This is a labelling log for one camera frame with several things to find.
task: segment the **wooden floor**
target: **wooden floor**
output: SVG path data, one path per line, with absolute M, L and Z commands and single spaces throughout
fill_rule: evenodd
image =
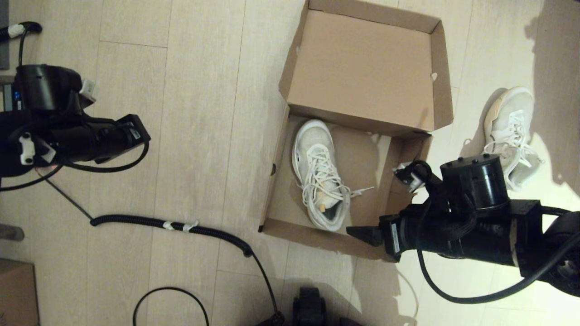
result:
M 537 99 L 531 143 L 546 162 L 528 189 L 511 196 L 580 209 L 580 3 L 373 1 L 443 18 L 455 122 L 434 132 L 429 163 L 479 153 L 485 110 L 502 89 L 524 85 Z M 284 108 L 277 82 L 301 7 L 302 0 L 11 1 L 11 23 L 44 27 L 27 38 L 25 63 L 65 66 L 96 80 L 90 113 L 139 114 L 153 139 L 147 158 L 129 171 L 63 169 L 53 180 L 93 215 L 197 219 L 246 239 L 288 317 L 298 288 L 315 285 L 333 320 L 349 316 L 366 326 L 577 325 L 580 298 L 546 284 L 460 306 L 424 284 L 414 253 L 386 264 L 256 232 Z M 12 66 L 16 53 L 14 41 Z M 0 222 L 26 232 L 21 243 L 0 242 L 0 256 L 34 262 L 43 326 L 129 325 L 137 300 L 163 285 L 198 295 L 215 326 L 271 315 L 258 268 L 228 243 L 146 227 L 93 228 L 47 184 L 2 193 Z M 487 294 L 520 279 L 515 268 L 427 258 L 435 282 L 453 295 Z M 138 324 L 203 320 L 183 295 L 159 293 Z

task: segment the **white sneaker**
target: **white sneaker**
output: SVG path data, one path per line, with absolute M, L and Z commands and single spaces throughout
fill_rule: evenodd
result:
M 499 155 L 507 188 L 520 191 L 537 173 L 542 160 L 528 142 L 534 95 L 518 86 L 503 93 L 485 117 L 483 153 Z
M 337 231 L 350 214 L 350 198 L 366 189 L 351 193 L 342 182 L 336 170 L 332 136 L 324 122 L 309 120 L 298 130 L 292 166 L 310 220 L 319 229 Z

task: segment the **white connector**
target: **white connector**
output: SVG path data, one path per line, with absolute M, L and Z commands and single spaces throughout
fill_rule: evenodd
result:
M 90 79 L 82 80 L 82 88 L 78 93 L 93 103 L 97 101 L 97 85 Z

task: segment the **black wire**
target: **black wire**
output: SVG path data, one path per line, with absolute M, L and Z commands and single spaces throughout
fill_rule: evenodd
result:
M 56 191 L 59 192 L 59 194 L 61 194 L 69 203 L 71 203 L 73 206 L 75 206 L 79 211 L 81 211 L 81 213 L 83 213 L 87 218 L 89 218 L 89 220 L 93 220 L 93 216 L 91 216 L 83 207 L 81 207 L 79 204 L 77 204 L 76 201 L 74 201 L 71 197 L 69 197 L 63 190 L 61 190 L 56 184 L 54 184 L 52 181 L 46 179 L 46 182 L 48 182 L 49 185 L 51 185 Z
M 188 296 L 190 296 L 191 298 L 193 298 L 197 302 L 197 304 L 201 307 L 201 310 L 204 312 L 205 325 L 206 326 L 209 326 L 208 313 L 207 313 L 207 311 L 205 311 L 205 307 L 201 303 L 201 301 L 195 295 L 193 295 L 192 293 L 187 292 L 184 289 L 180 289 L 180 288 L 176 288 L 176 287 L 162 287 L 162 288 L 153 289 L 153 290 L 147 292 L 144 296 L 142 296 L 141 299 L 139 299 L 139 302 L 137 302 L 137 305 L 135 306 L 135 310 L 133 310 L 133 326 L 137 326 L 137 311 L 139 310 L 139 306 L 141 305 L 141 303 L 143 302 L 143 300 L 145 300 L 145 298 L 148 297 L 149 294 L 155 293 L 157 291 L 163 291 L 163 290 L 178 291 L 178 292 L 181 292 L 181 293 L 185 293 Z
M 27 183 L 19 184 L 18 186 L 12 186 L 12 187 L 3 187 L 3 188 L 0 188 L 0 191 L 12 191 L 12 190 L 23 189 L 23 188 L 26 188 L 26 187 L 33 186 L 33 185 L 35 185 L 35 184 L 37 184 L 37 183 L 43 182 L 43 181 L 45 181 L 45 180 L 47 180 L 47 181 L 48 181 L 48 179 L 49 179 L 50 177 L 52 177 L 53 175 L 57 174 L 57 172 L 58 172 L 60 169 L 62 169 L 62 168 L 63 168 L 63 166 L 62 166 L 62 165 L 57 165 L 57 167 L 55 167 L 55 169 L 54 169 L 54 170 L 50 171 L 50 172 L 49 172 L 49 173 L 47 173 L 45 176 L 41 176 L 40 178 L 38 178 L 38 179 L 36 179 L 36 180 L 33 180 L 33 181 L 30 181 L 30 182 L 27 182 Z
M 126 165 L 121 165 L 121 166 L 115 166 L 113 168 L 98 168 L 95 166 L 80 165 L 80 164 L 75 164 L 72 162 L 64 162 L 63 165 L 66 167 L 69 167 L 69 168 L 76 169 L 76 170 L 94 172 L 94 173 L 121 172 L 121 171 L 131 169 L 135 165 L 139 164 L 139 162 L 141 162 L 145 158 L 145 156 L 147 155 L 147 152 L 149 152 L 149 142 L 143 143 L 143 151 L 141 152 L 141 156 L 139 156 L 138 159 L 136 159 L 132 163 L 129 163 Z
M 270 293 L 270 299 L 272 299 L 272 305 L 274 306 L 274 314 L 278 313 L 278 306 L 276 305 L 276 298 L 274 297 L 274 291 L 272 291 L 272 286 L 270 285 L 270 280 L 268 280 L 268 276 L 266 275 L 266 272 L 264 271 L 264 268 L 262 267 L 262 264 L 260 263 L 260 260 L 258 260 L 258 257 L 256 256 L 255 253 L 252 253 L 252 257 L 254 257 L 254 259 L 256 260 L 256 263 L 258 264 L 258 267 L 260 268 L 260 271 L 262 272 L 262 276 L 264 277 L 264 280 L 266 281 L 266 286 L 268 287 L 268 292 Z
M 145 225 L 145 226 L 162 227 L 158 224 L 159 223 L 163 224 L 163 222 L 164 222 L 162 220 L 144 218 L 141 216 L 131 216 L 131 215 L 105 215 L 105 216 L 100 216 L 100 217 L 94 219 L 90 214 L 87 213 L 86 210 L 84 210 L 79 204 L 77 204 L 72 198 L 70 198 L 63 190 L 58 188 L 52 182 L 49 182 L 49 184 L 56 191 L 58 191 L 62 196 L 64 196 L 64 198 L 66 198 L 66 200 L 68 200 L 71 204 L 73 204 L 73 206 L 78 208 L 86 217 L 88 217 L 91 220 L 92 226 L 97 226 L 97 225 L 100 225 L 101 223 L 107 223 L 107 222 L 120 222 L 120 223 L 140 224 L 140 225 Z M 172 226 L 175 227 L 176 230 L 183 230 L 182 223 L 174 222 L 174 223 L 172 223 Z M 278 305 L 276 304 L 276 297 L 274 296 L 274 291 L 272 290 L 272 286 L 270 284 L 270 280 L 268 279 L 268 275 L 266 275 L 266 271 L 264 270 L 264 267 L 262 267 L 262 263 L 260 263 L 260 260 L 258 259 L 256 254 L 251 250 L 249 245 L 246 242 L 244 242 L 243 240 L 241 240 L 235 236 L 232 236 L 229 233 L 219 231 L 219 230 L 209 229 L 209 228 L 203 228 L 201 226 L 197 226 L 197 227 L 193 228 L 192 230 L 190 230 L 190 232 L 193 233 L 194 231 L 201 230 L 201 229 L 208 231 L 208 232 L 203 232 L 204 235 L 213 236 L 213 237 L 217 237 L 221 240 L 228 241 L 229 243 L 232 243 L 232 244 L 236 245 L 237 247 L 239 247 L 240 249 L 242 249 L 245 256 L 252 256 L 254 258 L 254 260 L 256 261 L 256 264 L 258 264 L 258 268 L 260 268 L 260 272 L 262 272 L 262 276 L 264 277 L 264 280 L 266 282 L 266 287 L 268 288 L 268 292 L 270 294 L 270 299 L 272 300 L 272 306 L 274 307 L 274 315 L 275 316 L 280 315 L 280 311 L 278 311 Z M 181 290 L 179 288 L 172 288 L 172 289 L 189 294 L 187 291 Z M 141 304 L 141 302 L 143 301 L 143 299 L 147 295 L 149 295 L 153 292 L 150 291 L 149 293 L 145 294 L 144 297 L 141 298 L 141 300 L 139 300 L 139 303 L 135 307 L 135 312 L 133 313 L 133 325 L 135 325 L 135 321 L 136 321 L 135 318 L 136 318 L 137 309 L 139 308 L 139 305 Z M 204 313 L 205 313 L 205 309 L 203 308 L 203 305 L 201 304 L 201 302 L 198 301 L 198 303 L 200 304 L 200 306 L 202 307 L 202 310 L 204 310 Z
M 425 205 L 425 207 L 424 207 L 423 212 L 421 214 L 421 217 L 419 219 L 419 224 L 417 225 L 417 234 L 416 234 L 416 241 L 415 241 L 415 245 L 417 248 L 417 255 L 419 257 L 419 264 L 421 266 L 421 272 L 423 273 L 425 280 L 427 281 L 429 286 L 435 291 L 435 293 L 437 293 L 438 295 L 440 295 L 444 299 L 451 301 L 451 302 L 454 302 L 454 303 L 475 304 L 475 303 L 492 302 L 492 301 L 503 299 L 503 298 L 510 296 L 512 294 L 515 294 L 515 293 L 523 290 L 524 288 L 528 287 L 530 284 L 532 284 L 534 281 L 536 281 L 540 277 L 542 277 L 542 275 L 544 275 L 552 267 L 554 267 L 556 264 L 558 264 L 560 262 L 560 260 L 564 257 L 564 255 L 566 255 L 566 253 L 570 249 L 572 249 L 574 246 L 576 246 L 577 244 L 580 243 L 580 233 L 576 233 L 574 236 L 569 238 L 562 246 L 560 246 L 560 248 L 558 248 L 558 250 L 556 250 L 555 253 L 550 257 L 550 259 L 545 261 L 540 266 L 540 268 L 538 268 L 538 270 L 536 270 L 535 272 L 533 272 L 532 274 L 525 277 L 523 280 L 512 285 L 509 288 L 506 288 L 506 289 L 503 289 L 503 290 L 498 291 L 496 293 L 492 293 L 492 294 L 488 294 L 488 295 L 475 296 L 475 297 L 471 297 L 471 298 L 458 298 L 456 296 L 451 296 L 451 295 L 443 292 L 443 290 L 441 290 L 433 282 L 433 280 L 429 276 L 429 273 L 427 272 L 427 267 L 425 266 L 425 259 L 423 258 L 423 252 L 421 251 L 420 234 L 421 234 L 421 226 L 423 224 L 423 220 L 425 219 L 425 216 L 427 215 L 427 212 L 431 206 L 431 200 L 427 199 L 425 201 L 424 205 Z
M 32 26 L 32 24 L 26 26 L 26 28 L 24 29 L 24 32 L 22 33 L 22 36 L 20 37 L 20 48 L 18 49 L 18 66 L 22 66 L 22 52 L 24 49 L 24 38 L 26 37 L 26 34 L 28 34 L 28 30 L 30 29 L 30 27 Z

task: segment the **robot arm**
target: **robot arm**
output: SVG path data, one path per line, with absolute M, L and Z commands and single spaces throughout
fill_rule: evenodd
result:
M 90 117 L 84 109 L 95 99 L 90 81 L 75 71 L 47 65 L 16 69 L 5 94 L 10 111 L 0 112 L 0 178 L 19 176 L 34 167 L 70 166 L 92 172 L 116 172 L 77 165 L 109 161 L 151 139 L 138 116 L 117 121 Z
M 422 249 L 446 258 L 509 265 L 519 267 L 527 284 L 537 277 L 580 296 L 580 212 L 543 207 L 539 200 L 510 200 L 495 155 L 460 158 L 442 165 L 441 173 L 443 180 L 425 162 L 398 170 L 395 174 L 404 184 L 420 179 L 429 199 L 399 214 L 381 216 L 378 227 L 348 227 L 347 232 L 373 246 L 384 245 L 397 261 L 404 251 Z M 543 214 L 559 216 L 545 233 Z M 562 252 L 564 244 L 569 249 Z M 424 275 L 429 282 L 426 270 Z M 481 301 L 445 298 L 480 303 L 494 297 Z

